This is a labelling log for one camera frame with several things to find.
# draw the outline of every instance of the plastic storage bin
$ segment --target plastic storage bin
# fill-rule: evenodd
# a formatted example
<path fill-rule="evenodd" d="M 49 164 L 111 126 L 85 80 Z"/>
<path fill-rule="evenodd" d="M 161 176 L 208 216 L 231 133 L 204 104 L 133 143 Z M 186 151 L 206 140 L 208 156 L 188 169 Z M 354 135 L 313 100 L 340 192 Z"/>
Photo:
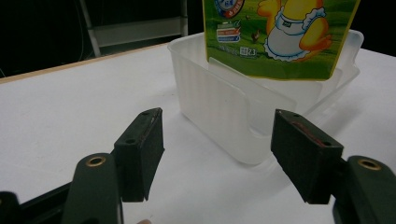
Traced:
<path fill-rule="evenodd" d="M 336 69 L 326 81 L 251 78 L 205 56 L 204 34 L 168 44 L 181 112 L 201 131 L 243 163 L 259 164 L 271 155 L 276 108 L 315 122 L 359 74 L 355 65 L 363 35 L 350 30 Z"/>

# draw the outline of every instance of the yellow cartoon character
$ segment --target yellow cartoon character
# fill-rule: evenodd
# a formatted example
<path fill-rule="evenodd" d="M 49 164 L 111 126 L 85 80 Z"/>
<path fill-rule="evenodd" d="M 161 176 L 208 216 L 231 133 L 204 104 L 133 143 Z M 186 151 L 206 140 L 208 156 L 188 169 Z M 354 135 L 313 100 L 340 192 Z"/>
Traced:
<path fill-rule="evenodd" d="M 323 0 L 264 0 L 257 13 L 267 18 L 264 48 L 276 60 L 303 61 L 332 43 Z"/>

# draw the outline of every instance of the translucent plastic container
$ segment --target translucent plastic container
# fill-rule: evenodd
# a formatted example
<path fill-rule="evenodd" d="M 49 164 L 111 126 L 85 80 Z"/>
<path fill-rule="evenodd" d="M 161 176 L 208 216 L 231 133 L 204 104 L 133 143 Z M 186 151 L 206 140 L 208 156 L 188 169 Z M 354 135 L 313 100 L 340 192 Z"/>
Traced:
<path fill-rule="evenodd" d="M 332 77 L 326 81 L 251 78 L 205 56 L 204 34 L 169 43 L 181 112 L 243 163 L 271 155 L 276 108 L 315 122 L 359 74 L 355 65 L 363 35 L 350 30 Z"/>

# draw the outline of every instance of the white table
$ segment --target white table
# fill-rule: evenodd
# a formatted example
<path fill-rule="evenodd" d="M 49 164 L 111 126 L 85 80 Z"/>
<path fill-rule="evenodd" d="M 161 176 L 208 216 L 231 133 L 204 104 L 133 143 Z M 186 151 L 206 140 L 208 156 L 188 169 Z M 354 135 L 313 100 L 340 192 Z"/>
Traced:
<path fill-rule="evenodd" d="M 356 63 L 317 125 L 344 159 L 396 171 L 396 58 L 361 49 Z M 161 107 L 165 152 L 149 200 L 123 204 L 125 223 L 333 223 L 333 199 L 305 204 L 274 158 L 241 164 L 180 113 L 166 45 L 38 73 L 0 79 L 0 190 L 20 203 L 70 182 L 79 160 L 110 152 L 138 113 Z"/>

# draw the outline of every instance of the snack bag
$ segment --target snack bag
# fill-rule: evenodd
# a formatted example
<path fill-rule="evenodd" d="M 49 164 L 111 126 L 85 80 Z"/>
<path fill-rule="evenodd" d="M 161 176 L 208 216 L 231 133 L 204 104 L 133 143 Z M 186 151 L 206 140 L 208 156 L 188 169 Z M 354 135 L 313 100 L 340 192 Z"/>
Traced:
<path fill-rule="evenodd" d="M 206 58 L 249 77 L 332 76 L 360 0 L 204 0 Z"/>

